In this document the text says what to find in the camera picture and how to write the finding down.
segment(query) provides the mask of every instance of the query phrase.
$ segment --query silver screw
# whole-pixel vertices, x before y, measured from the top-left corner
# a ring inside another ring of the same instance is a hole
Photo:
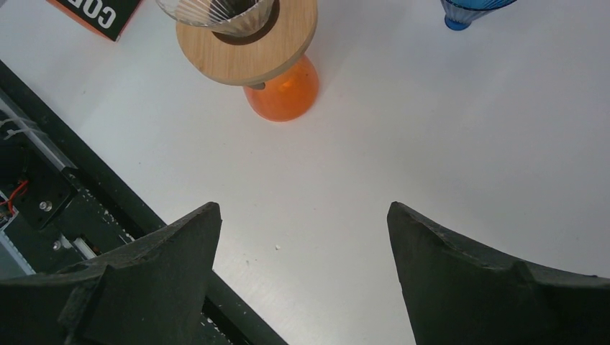
[[[53,204],[50,201],[41,201],[38,204],[38,208],[40,208],[44,212],[48,212],[51,211],[51,209],[53,208]]]

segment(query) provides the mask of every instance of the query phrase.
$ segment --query white table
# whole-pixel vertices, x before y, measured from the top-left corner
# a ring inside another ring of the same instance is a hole
[[[323,89],[287,124],[201,76],[151,0],[119,43],[9,0],[0,59],[164,221],[219,202],[214,268],[290,344],[414,344],[391,201],[610,276],[610,1],[522,0],[464,32],[436,0],[319,10]]]

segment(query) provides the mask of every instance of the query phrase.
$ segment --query blue glass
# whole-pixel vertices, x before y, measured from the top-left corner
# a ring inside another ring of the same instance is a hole
[[[445,24],[461,31],[482,16],[514,3],[516,0],[440,0],[445,9]]]

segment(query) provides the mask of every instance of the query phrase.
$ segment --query black and orange box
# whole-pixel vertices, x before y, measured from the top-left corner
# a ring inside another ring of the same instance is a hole
[[[142,0],[47,0],[87,29],[117,41]]]

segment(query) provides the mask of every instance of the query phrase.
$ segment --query red wire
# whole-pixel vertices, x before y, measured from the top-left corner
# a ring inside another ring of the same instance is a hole
[[[25,180],[23,182],[21,182],[21,184],[19,184],[19,186],[17,188],[15,188],[15,190],[13,190],[13,193],[11,193],[11,196],[9,197],[9,200],[3,201],[0,203],[0,206],[8,203],[9,204],[9,211],[11,212],[11,215],[14,216],[15,215],[15,211],[13,210],[13,200],[15,199],[15,197],[17,197],[17,194],[20,190],[24,189],[25,187],[27,187],[27,184],[29,183],[28,180]],[[22,196],[25,194],[25,192],[27,192],[27,188],[25,188],[21,194],[19,194],[19,196]]]

